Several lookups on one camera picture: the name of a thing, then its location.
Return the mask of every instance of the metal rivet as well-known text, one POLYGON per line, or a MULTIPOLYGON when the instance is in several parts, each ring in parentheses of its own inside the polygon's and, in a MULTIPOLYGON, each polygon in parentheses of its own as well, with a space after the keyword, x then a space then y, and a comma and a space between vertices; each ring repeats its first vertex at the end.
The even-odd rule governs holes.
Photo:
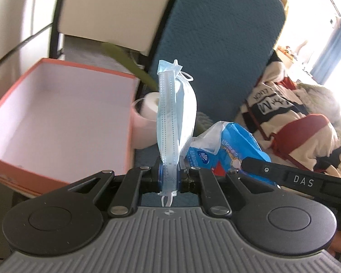
POLYGON ((115 215, 124 215, 129 212, 128 208, 122 205, 113 206, 110 211, 115 215))
POLYGON ((212 206, 211 212, 215 215, 225 215, 229 213, 229 209, 224 206, 212 206))

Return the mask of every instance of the blue plastic package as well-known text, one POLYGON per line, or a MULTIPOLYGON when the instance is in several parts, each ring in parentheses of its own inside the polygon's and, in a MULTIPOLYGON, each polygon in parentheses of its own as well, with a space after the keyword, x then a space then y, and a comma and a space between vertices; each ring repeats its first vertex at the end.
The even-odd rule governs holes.
MULTIPOLYGON (((270 157, 260 149, 250 132, 237 123, 224 121, 217 122, 198 137, 194 137, 187 153, 190 166, 211 169, 219 176, 225 176, 229 170, 240 169, 245 157, 270 162, 270 157)), ((275 185, 266 178, 249 175, 275 185)))

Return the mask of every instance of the blue face mask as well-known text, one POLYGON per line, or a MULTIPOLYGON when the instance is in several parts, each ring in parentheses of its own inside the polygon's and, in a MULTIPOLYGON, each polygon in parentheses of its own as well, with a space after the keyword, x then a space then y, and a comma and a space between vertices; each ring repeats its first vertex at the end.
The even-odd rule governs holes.
POLYGON ((177 195, 177 165, 186 156, 195 128, 197 102, 189 81, 193 78, 181 72, 178 61, 159 61, 159 105, 157 114, 157 141, 163 162, 163 189, 168 196, 166 206, 177 195))

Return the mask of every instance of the blue curtain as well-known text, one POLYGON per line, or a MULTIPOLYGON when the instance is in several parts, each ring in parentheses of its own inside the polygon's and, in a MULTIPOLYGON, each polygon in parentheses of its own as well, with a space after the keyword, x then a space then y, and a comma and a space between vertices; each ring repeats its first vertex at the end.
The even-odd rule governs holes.
POLYGON ((341 60, 341 20, 334 30, 324 51, 316 61, 311 74, 319 84, 325 84, 336 65, 341 60))

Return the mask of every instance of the open cardboard box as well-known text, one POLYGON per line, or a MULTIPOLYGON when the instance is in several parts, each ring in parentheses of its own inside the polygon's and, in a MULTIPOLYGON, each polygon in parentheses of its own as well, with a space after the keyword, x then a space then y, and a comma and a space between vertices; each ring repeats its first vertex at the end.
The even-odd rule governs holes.
POLYGON ((133 75, 44 58, 0 100, 0 182, 39 195, 131 167, 133 75))

